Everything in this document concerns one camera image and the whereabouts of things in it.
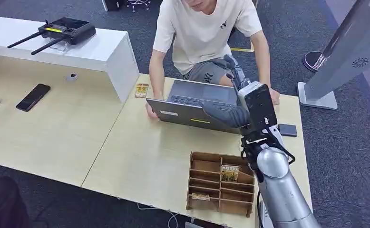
silver robotic arm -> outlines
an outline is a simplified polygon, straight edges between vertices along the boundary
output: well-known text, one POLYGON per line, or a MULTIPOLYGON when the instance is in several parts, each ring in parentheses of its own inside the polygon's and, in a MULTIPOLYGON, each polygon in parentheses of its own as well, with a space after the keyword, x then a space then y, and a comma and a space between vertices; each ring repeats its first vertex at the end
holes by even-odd
POLYGON ((227 76, 238 94, 238 107, 225 113, 206 101, 204 111, 228 126, 241 129, 241 157, 248 160, 255 173, 273 227, 320 228, 290 172, 289 164, 295 157, 284 148, 276 129, 277 119, 268 86, 245 78, 232 56, 226 55, 224 59, 232 71, 232 75, 227 76))

laptop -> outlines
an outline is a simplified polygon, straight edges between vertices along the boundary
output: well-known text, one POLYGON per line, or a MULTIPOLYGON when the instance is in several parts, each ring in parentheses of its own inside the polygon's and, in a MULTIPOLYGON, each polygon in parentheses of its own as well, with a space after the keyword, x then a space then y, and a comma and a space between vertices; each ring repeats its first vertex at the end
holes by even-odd
POLYGON ((232 87, 175 80, 167 101, 146 100, 161 121, 240 134, 238 128, 224 125, 202 108, 205 100, 224 112, 236 108, 237 95, 232 87))

yellow tape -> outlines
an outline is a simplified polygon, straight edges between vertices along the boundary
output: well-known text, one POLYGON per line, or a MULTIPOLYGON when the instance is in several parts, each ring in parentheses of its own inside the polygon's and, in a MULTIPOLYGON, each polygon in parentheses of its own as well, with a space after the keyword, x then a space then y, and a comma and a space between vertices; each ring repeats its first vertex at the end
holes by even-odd
POLYGON ((243 49, 243 48, 230 48, 232 51, 242 51, 242 52, 253 52, 253 49, 243 49))
POLYGON ((52 32, 62 32, 62 30, 54 29, 54 28, 45 28, 45 30, 49 30, 52 32))
POLYGON ((195 122, 201 122, 201 123, 205 123, 205 124, 210 124, 209 121, 204 121, 204 120, 197 120, 197 119, 191 119, 192 121, 195 121, 195 122))

smartphone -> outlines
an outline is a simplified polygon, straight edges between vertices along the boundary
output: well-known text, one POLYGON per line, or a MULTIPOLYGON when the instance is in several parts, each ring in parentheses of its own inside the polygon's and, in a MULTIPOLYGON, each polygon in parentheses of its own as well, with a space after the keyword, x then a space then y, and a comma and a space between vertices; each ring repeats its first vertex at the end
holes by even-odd
POLYGON ((280 135, 297 137, 297 128, 295 125, 280 123, 277 128, 279 129, 280 135))
POLYGON ((22 101, 20 101, 16 108, 28 112, 49 90, 50 86, 38 84, 26 97, 24 97, 24 99, 22 99, 22 101))

wooden compartment box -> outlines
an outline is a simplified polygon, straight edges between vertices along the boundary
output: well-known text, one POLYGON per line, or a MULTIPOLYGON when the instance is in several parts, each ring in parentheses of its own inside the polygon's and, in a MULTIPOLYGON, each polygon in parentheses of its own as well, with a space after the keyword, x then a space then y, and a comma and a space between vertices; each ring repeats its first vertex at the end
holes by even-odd
POLYGON ((186 209, 215 210, 249 217, 254 199, 254 175, 238 156, 191 152, 186 209), (237 181, 222 181, 221 166, 238 166, 237 181), (194 199, 193 193, 209 195, 194 199))

